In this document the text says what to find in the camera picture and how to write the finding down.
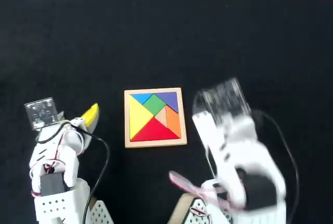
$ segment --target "wooden frame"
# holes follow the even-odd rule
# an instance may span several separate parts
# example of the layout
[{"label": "wooden frame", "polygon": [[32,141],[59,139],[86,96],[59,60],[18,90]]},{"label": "wooden frame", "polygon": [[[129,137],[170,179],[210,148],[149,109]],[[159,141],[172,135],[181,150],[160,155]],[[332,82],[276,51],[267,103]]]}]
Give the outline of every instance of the wooden frame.
[{"label": "wooden frame", "polygon": [[[181,135],[180,139],[170,140],[154,140],[154,141],[130,141],[130,107],[129,96],[130,94],[144,94],[144,93],[177,93],[178,114],[180,118]],[[157,147],[157,146],[174,146],[187,144],[185,118],[183,108],[183,98],[181,88],[159,88],[159,89],[140,89],[140,90],[125,90],[124,91],[124,112],[125,112],[125,147],[126,148],[144,148],[144,147]]]}]

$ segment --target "red wire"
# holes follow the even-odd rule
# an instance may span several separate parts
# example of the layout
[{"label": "red wire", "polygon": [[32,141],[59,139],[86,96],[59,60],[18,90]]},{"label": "red wire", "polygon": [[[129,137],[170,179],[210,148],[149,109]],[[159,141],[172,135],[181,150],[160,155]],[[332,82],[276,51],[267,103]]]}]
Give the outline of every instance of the red wire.
[{"label": "red wire", "polygon": [[[59,145],[60,145],[61,142],[62,142],[62,138],[63,138],[63,133],[62,133],[62,135],[61,135],[61,137],[60,137],[60,140],[59,140],[59,142],[58,142],[58,146],[57,146],[56,154],[55,154],[55,156],[54,156],[54,160],[57,160],[58,149],[59,149]],[[54,162],[52,163],[51,166],[44,167],[44,169],[45,169],[45,170],[49,170],[49,169],[51,169],[51,168],[53,167],[53,165],[54,165]]]},{"label": "red wire", "polygon": [[62,133],[62,135],[61,135],[61,137],[60,137],[60,140],[59,140],[59,142],[58,142],[57,151],[56,151],[56,155],[54,156],[54,159],[57,159],[58,148],[59,148],[59,145],[61,144],[62,138],[63,138],[63,133]]}]

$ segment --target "red triangle piece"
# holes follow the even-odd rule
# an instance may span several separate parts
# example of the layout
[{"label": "red triangle piece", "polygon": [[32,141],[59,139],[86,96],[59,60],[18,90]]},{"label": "red triangle piece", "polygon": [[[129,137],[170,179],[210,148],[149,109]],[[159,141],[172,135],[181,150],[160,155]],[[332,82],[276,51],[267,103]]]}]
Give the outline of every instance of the red triangle piece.
[{"label": "red triangle piece", "polygon": [[131,142],[179,139],[179,137],[153,117],[132,139]]}]

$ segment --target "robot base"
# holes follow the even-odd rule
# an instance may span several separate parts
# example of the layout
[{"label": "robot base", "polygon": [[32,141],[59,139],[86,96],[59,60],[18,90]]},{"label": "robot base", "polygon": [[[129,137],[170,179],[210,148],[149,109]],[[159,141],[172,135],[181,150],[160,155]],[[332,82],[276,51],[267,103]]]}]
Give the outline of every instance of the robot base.
[{"label": "robot base", "polygon": [[[36,218],[40,224],[82,224],[83,210],[90,188],[85,180],[77,179],[75,187],[65,193],[36,197]],[[87,213],[86,224],[113,224],[103,201],[97,201]]]}]

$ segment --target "yellow triangle piece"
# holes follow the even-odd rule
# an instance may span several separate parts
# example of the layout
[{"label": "yellow triangle piece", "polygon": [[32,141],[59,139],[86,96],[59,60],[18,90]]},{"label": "yellow triangle piece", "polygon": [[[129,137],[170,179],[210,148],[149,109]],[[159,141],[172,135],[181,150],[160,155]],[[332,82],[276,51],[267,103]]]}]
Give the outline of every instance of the yellow triangle piece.
[{"label": "yellow triangle piece", "polygon": [[153,117],[136,99],[130,96],[130,139],[132,139]]}]

